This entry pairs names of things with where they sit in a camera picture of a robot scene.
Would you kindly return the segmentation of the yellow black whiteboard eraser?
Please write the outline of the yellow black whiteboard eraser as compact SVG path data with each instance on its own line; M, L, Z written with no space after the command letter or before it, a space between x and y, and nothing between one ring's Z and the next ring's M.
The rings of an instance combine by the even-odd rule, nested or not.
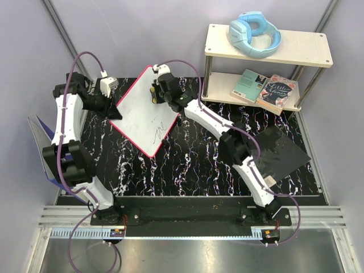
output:
M152 103L157 104L158 103L158 97L156 95L156 91L155 91L155 88L153 86L150 87L150 94L151 94L151 97L152 97Z

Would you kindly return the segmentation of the pink framed whiteboard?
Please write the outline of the pink framed whiteboard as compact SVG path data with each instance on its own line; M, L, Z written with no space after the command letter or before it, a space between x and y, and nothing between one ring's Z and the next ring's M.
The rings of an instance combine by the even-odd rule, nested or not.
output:
M122 119L110 120L114 128L149 158L156 155L179 116L167 104L152 102L150 87L156 79L152 66L147 66L117 103Z

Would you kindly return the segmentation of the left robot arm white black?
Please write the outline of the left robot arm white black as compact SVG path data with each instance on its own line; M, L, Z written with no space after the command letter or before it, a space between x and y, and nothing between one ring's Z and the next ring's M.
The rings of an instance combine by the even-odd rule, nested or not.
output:
M123 211L115 195L100 182L95 162L81 143L81 116L89 110L105 119L122 119L112 96L118 79L105 72L96 84L78 72L68 73L66 78L70 83L56 85L52 92L57 123L51 145L42 149L43 159L68 193L92 206L96 218L117 225Z

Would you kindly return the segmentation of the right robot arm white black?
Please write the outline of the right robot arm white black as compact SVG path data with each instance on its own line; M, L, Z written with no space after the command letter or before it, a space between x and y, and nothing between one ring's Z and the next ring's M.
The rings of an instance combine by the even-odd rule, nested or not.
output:
M277 221L282 206L257 169L256 157L249 147L252 142L259 152L257 141L244 132L239 123L230 122L201 104L197 94L182 91L179 81L170 72L157 73L150 93L154 104L167 104L174 112L199 123L215 136L222 161L239 173L260 208L259 221L267 226Z

